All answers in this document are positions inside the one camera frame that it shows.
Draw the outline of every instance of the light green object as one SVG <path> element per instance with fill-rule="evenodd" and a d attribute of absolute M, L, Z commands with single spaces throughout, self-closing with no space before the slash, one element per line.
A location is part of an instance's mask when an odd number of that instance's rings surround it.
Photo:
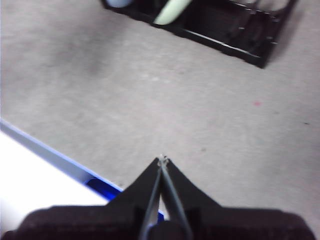
<path fill-rule="evenodd" d="M 169 0 L 162 8 L 154 23 L 167 25 L 172 23 L 186 9 L 192 0 Z"/>

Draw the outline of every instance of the black plastic organizer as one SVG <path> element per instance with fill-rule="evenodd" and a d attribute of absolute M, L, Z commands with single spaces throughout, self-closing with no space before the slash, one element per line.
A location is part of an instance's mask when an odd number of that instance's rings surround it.
<path fill-rule="evenodd" d="M 175 21 L 167 25 L 156 25 L 153 21 L 168 0 L 133 0 L 122 8 L 100 1 L 106 9 L 263 68 L 298 0 L 289 0 L 284 8 L 275 11 L 257 9 L 259 0 L 247 4 L 231 0 L 193 0 Z"/>

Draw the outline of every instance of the white surface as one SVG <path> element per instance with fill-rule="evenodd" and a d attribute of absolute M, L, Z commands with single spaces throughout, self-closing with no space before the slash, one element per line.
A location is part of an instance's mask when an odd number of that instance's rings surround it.
<path fill-rule="evenodd" d="M 107 201 L 0 132 L 1 234 L 37 209 Z"/>

